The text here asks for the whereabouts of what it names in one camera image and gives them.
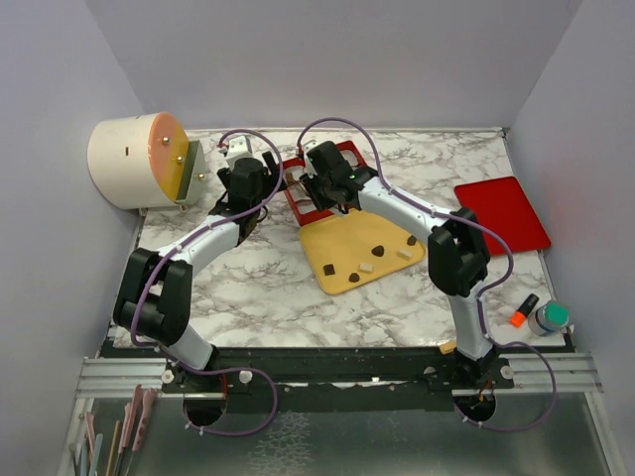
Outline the clear and metal tongs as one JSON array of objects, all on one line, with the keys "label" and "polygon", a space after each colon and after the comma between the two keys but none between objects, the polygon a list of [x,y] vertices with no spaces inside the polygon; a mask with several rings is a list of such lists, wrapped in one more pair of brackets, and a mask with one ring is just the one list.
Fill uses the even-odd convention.
[{"label": "clear and metal tongs", "polygon": [[339,205],[336,204],[320,209],[316,205],[306,187],[299,179],[296,179],[295,182],[287,181],[287,186],[287,191],[291,195],[292,203],[296,205],[301,214],[309,214],[312,211],[319,211],[328,212],[329,214],[334,214],[336,216],[343,216],[346,213],[346,210],[344,208],[341,208]]}]

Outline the red chocolate box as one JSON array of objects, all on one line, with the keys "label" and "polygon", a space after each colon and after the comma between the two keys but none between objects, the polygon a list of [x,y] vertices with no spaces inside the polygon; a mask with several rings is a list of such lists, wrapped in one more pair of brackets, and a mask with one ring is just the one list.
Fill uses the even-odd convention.
[{"label": "red chocolate box", "polygon": [[[365,159],[352,141],[336,143],[336,147],[354,169],[366,165]],[[298,156],[284,160],[285,182],[287,184],[284,196],[301,227],[333,216],[330,210],[318,210],[302,187],[300,175],[304,172],[304,166],[304,160]]]}]

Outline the red box lid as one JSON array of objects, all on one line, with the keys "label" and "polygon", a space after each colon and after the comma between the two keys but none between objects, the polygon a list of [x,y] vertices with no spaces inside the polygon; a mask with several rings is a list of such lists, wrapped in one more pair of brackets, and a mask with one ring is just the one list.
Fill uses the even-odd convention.
[{"label": "red box lid", "polygon": [[460,184],[454,194],[463,207],[475,212],[481,225],[505,241],[513,254],[551,247],[551,239],[515,177]]}]

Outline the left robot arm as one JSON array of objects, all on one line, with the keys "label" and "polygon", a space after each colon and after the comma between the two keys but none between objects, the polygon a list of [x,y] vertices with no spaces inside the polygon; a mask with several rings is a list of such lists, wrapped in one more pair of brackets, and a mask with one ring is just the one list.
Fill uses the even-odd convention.
[{"label": "left robot arm", "polygon": [[127,262],[113,309],[114,323],[183,364],[185,379],[204,392],[218,382],[214,345],[190,325],[194,277],[238,247],[260,220],[260,209],[286,188],[282,162],[271,152],[227,158],[217,175],[225,194],[202,223],[157,251],[135,249]]}]

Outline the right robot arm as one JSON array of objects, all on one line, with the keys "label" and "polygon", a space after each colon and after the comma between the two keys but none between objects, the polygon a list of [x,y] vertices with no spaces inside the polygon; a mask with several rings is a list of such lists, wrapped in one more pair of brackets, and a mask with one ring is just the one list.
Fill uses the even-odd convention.
[{"label": "right robot arm", "polygon": [[353,167],[332,141],[299,149],[305,161],[301,182],[319,210],[346,213],[351,209],[380,216],[407,231],[428,250],[428,273],[450,305],[456,349],[457,379],[477,388],[492,373],[492,353],[483,294],[490,254],[481,226],[466,208],[452,212],[389,183],[376,167]]}]

